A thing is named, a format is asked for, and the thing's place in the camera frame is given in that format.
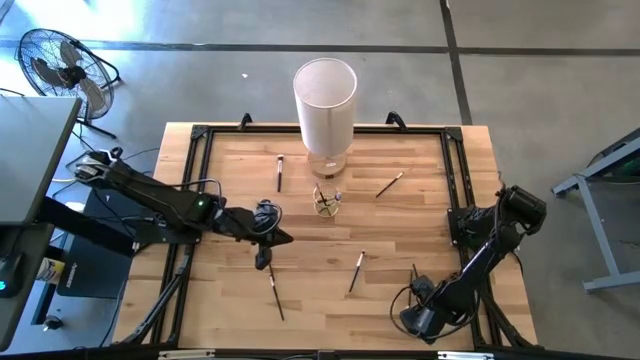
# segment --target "concrete floor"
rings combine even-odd
[[[437,0],[60,3],[16,0],[0,24],[0,40],[49,27],[79,39],[111,41],[447,44]],[[460,46],[640,47],[635,21],[640,3],[634,0],[449,3]],[[13,52],[0,48],[0,87],[35,94]],[[344,59],[358,73],[360,122],[381,122],[390,110],[408,123],[461,122],[449,56],[444,54],[97,53],[118,66],[125,79],[113,108],[97,124],[117,133],[117,144],[129,154],[159,146],[168,121],[238,121],[244,112],[256,121],[295,121],[292,76],[307,60],[324,55]],[[504,179],[548,203],[542,231],[524,241],[521,253],[540,344],[638,357],[640,286],[584,293],[583,280],[606,274],[604,261],[581,202],[557,200],[549,192],[593,154],[640,125],[638,58],[461,56],[461,64],[473,123],[489,126]],[[95,134],[88,139],[103,148],[116,144]],[[63,161],[80,151],[72,139]],[[131,163],[152,170],[155,160],[150,153]],[[68,174],[59,169],[57,176]],[[50,191],[58,188],[54,184]],[[84,201],[86,195],[87,189],[78,185],[60,199]],[[635,261],[626,266],[637,270],[640,254],[628,251]],[[27,307],[29,315],[38,288]],[[42,333],[28,325],[30,316],[25,315],[7,353],[96,346],[113,308],[110,300],[57,297],[52,312],[60,309],[57,314],[66,327]]]

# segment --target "wooden tabletop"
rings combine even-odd
[[[156,179],[181,182],[192,125],[167,124]],[[499,182],[489,131],[485,126],[463,126],[462,131],[476,203],[493,205]],[[202,147],[194,169],[199,169]],[[408,284],[411,264],[434,281],[460,270],[457,250],[449,245],[450,204],[439,137],[356,134],[348,153],[344,173],[324,181],[342,192],[342,205],[335,217],[323,218],[313,207],[318,179],[306,163],[300,134],[215,136],[209,176],[221,181],[227,206],[254,209],[256,202],[270,199],[284,211],[280,227],[295,238],[273,248],[286,320],[280,320],[268,271],[254,268],[256,247],[208,233],[196,247],[181,348],[471,349],[468,327],[429,346],[398,332],[388,315],[391,300]],[[277,154],[285,155],[281,193],[276,191]],[[407,169],[411,170],[375,199]],[[206,190],[215,192],[215,187]],[[459,198],[464,206],[463,194]],[[348,293],[362,250],[366,256],[361,272]],[[167,246],[153,245],[134,259],[114,340],[131,333],[155,302],[166,252]],[[507,257],[492,272],[491,282],[507,317],[536,343],[517,262]],[[394,312],[406,305],[405,294]],[[173,303],[169,309],[165,333]]]

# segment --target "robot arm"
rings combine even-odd
[[[293,238],[278,228],[282,210],[269,200],[258,203],[255,211],[227,208],[220,194],[178,190],[148,177],[120,159],[122,149],[88,152],[76,166],[76,179],[90,187],[114,189],[140,205],[161,215],[173,232],[212,231],[258,244],[256,268],[262,270],[271,260],[270,248],[287,244]]]
[[[440,334],[445,324],[455,326],[455,330],[466,325],[477,312],[482,295],[478,289],[484,279],[520,245],[525,235],[540,229],[546,216],[542,200],[517,186],[503,188],[497,195],[496,205],[487,209],[471,207],[458,224],[460,232],[468,237],[486,239],[464,269],[437,287],[424,275],[412,282],[410,289],[418,304],[400,312],[402,324],[411,335],[432,344],[447,335]],[[523,232],[518,232],[518,225]]]

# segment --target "gray metal frame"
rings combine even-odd
[[[584,289],[588,293],[594,290],[640,284],[640,271],[620,273],[618,270],[618,265],[616,264],[611,247],[609,246],[609,239],[607,238],[607,234],[602,226],[602,218],[598,214],[598,209],[593,201],[593,196],[591,196],[588,183],[589,178],[597,177],[598,174],[616,167],[638,150],[640,150],[640,138],[627,143],[625,146],[605,156],[599,161],[596,161],[586,169],[576,173],[551,189],[551,192],[553,192],[557,197],[562,197],[568,191],[573,189],[580,190],[582,200],[584,201],[587,213],[589,214],[589,219],[591,220],[591,226],[593,227],[593,231],[598,239],[602,256],[604,257],[607,269],[609,270],[609,276],[583,282]]]

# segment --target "wire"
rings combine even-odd
[[[107,341],[107,337],[109,336],[109,334],[111,333],[111,330],[113,329],[113,325],[116,323],[116,317],[118,316],[118,309],[120,308],[120,304],[122,303],[122,295],[123,294],[123,290],[124,290],[124,285],[127,283],[127,279],[124,279],[122,281],[122,285],[120,285],[120,291],[118,291],[118,301],[116,302],[116,307],[115,309],[113,309],[113,316],[111,317],[111,323],[109,324],[109,328],[107,329],[107,333],[104,334],[104,337],[102,338],[102,341],[100,341],[100,346],[98,347],[103,347],[104,346],[104,342]]]
[[[138,155],[142,155],[144,153],[148,153],[148,152],[151,152],[151,151],[158,151],[158,150],[160,150],[160,148],[151,148],[151,149],[147,149],[147,150],[138,151],[137,153],[135,153],[133,155],[129,155],[126,158],[122,159],[122,161],[129,160],[131,158],[134,158],[134,157],[136,157]]]
[[[400,295],[402,295],[403,292],[405,292],[407,289],[409,289],[409,286],[405,286],[403,287],[397,294],[396,296],[393,298],[393,301],[391,301],[391,307],[389,307],[389,317],[391,318],[391,322],[393,323],[393,326],[396,327],[396,329],[398,329],[401,333],[411,336],[411,337],[420,337],[418,334],[412,334],[410,332],[408,332],[407,330],[401,328],[398,323],[396,322],[396,320],[393,318],[393,307],[396,303],[396,301],[398,300],[398,298],[400,297]],[[473,318],[475,318],[475,316],[478,314],[478,309],[480,308],[480,296],[478,294],[476,294],[477,298],[476,298],[476,303],[475,303],[475,309],[473,311],[473,313],[471,315],[465,315],[460,322],[456,323],[453,329],[440,333],[438,335],[433,335],[433,336],[426,336],[426,337],[420,337],[423,340],[435,340],[435,339],[440,339],[443,338],[445,336],[449,336],[455,332],[457,332],[458,330],[462,329],[463,327],[469,325],[469,323],[473,320]]]
[[[131,236],[131,239],[135,239],[136,238],[135,235],[133,235],[133,233],[131,231],[129,231],[129,229],[127,228],[127,224],[124,222],[124,220],[122,220],[122,217],[119,216],[115,211],[113,211],[113,209],[111,207],[109,207],[109,205],[107,205],[107,203],[100,198],[100,194],[98,193],[98,189],[96,189],[96,198],[98,199],[98,201],[100,201],[102,206],[104,206],[107,210],[109,210],[109,212],[112,213],[113,216],[118,218],[118,220],[122,224],[122,228],[129,234],[129,236]]]
[[[403,292],[405,292],[407,289],[410,289],[410,286],[405,286],[402,289],[400,289],[400,291],[398,291],[398,293],[396,294],[396,296],[393,298],[393,300],[391,301],[391,306],[389,307],[389,318],[391,319],[391,322],[393,323],[393,326],[396,327],[396,329],[398,329],[398,331],[400,331],[401,333],[407,335],[407,336],[411,336],[411,337],[415,337],[417,338],[418,335],[414,335],[410,332],[408,332],[407,330],[401,328],[398,323],[396,322],[396,319],[393,318],[393,307],[396,304],[396,301],[398,300],[398,298],[400,297],[400,295],[402,295]]]
[[[56,179],[53,178],[51,179],[51,182],[57,182],[57,183],[70,183],[70,182],[75,182],[76,179],[75,178],[69,178],[69,179]]]
[[[16,94],[16,95],[25,96],[23,93],[19,93],[17,91],[5,89],[5,88],[0,88],[0,91],[6,91],[6,92],[10,92],[10,93],[13,93],[13,94]]]
[[[60,234],[56,235],[53,239],[49,240],[49,244],[54,243],[56,240],[60,239],[61,237],[63,237],[64,235],[66,235],[66,232],[61,232]]]
[[[261,231],[261,232],[259,232],[259,233],[257,233],[257,232],[253,232],[253,230],[252,230],[252,229],[249,229],[249,228],[246,228],[246,227],[245,227],[245,228],[246,228],[247,230],[249,230],[249,232],[251,232],[253,235],[264,235],[264,234],[268,234],[268,233],[270,233],[271,231],[273,231],[273,230],[274,230],[278,225],[280,225],[280,221],[282,220],[282,208],[281,208],[281,207],[280,207],[280,205],[278,205],[278,204],[274,204],[274,203],[271,203],[271,202],[264,202],[264,201],[259,202],[259,203],[258,203],[258,206],[271,206],[271,207],[276,208],[276,210],[278,211],[278,217],[276,218],[276,221],[273,223],[273,225],[271,225],[271,227],[270,227],[270,228],[268,228],[267,230]]]
[[[156,183],[152,183],[150,181],[145,181],[145,180],[141,180],[141,179],[136,179],[134,177],[131,177],[129,174],[118,171],[118,170],[114,170],[112,168],[109,168],[108,166],[104,165],[104,164],[82,164],[82,166],[94,166],[97,168],[104,170],[108,170],[108,171],[115,171],[120,175],[124,175],[124,176],[128,176],[129,178],[127,180],[129,181],[133,181],[133,182],[137,182],[139,184],[145,184],[148,186],[155,186],[155,187],[161,187],[161,188],[173,188],[173,187],[182,187],[182,186],[189,186],[189,185],[194,185],[194,184],[202,184],[202,183],[215,183],[218,186],[218,196],[222,197],[222,185],[220,184],[220,181],[218,181],[218,179],[213,179],[213,178],[209,178],[209,179],[201,179],[201,180],[195,180],[195,181],[189,181],[186,183],[181,183],[181,184],[156,184]]]
[[[524,274],[524,267],[522,266],[522,260],[520,260],[520,256],[518,256],[515,251],[512,251],[511,254],[516,258],[518,265],[520,265],[520,273]]]
[[[76,134],[75,131],[71,132],[73,135],[75,135],[75,137],[78,138],[78,140],[80,140],[81,143],[83,143],[84,145],[86,145],[89,149],[91,149],[91,151],[96,151],[93,147],[91,147],[91,145],[89,145],[88,142],[84,141],[84,139],[82,139],[82,136]]]
[[[58,190],[58,191],[54,192],[54,193],[53,193],[53,195],[51,195],[51,198],[52,198],[53,200],[56,200],[56,196],[58,196],[61,192],[63,192],[63,191],[65,191],[65,190],[67,190],[68,188],[70,188],[71,186],[73,186],[73,185],[74,185],[75,183],[77,183],[77,182],[78,182],[78,181],[76,180],[76,181],[74,181],[74,182],[72,182],[72,183],[69,183],[68,185],[64,186],[62,189],[60,189],[60,190]]]
[[[18,243],[18,240],[20,240],[20,237],[22,236],[22,233],[24,233],[24,226],[20,227],[20,230],[18,231],[18,234],[16,234],[16,237],[13,239],[13,243],[11,244],[11,247],[9,248],[9,251],[7,253],[5,253],[4,255],[2,255],[2,257],[7,257],[13,254],[13,252],[16,250],[16,244]]]

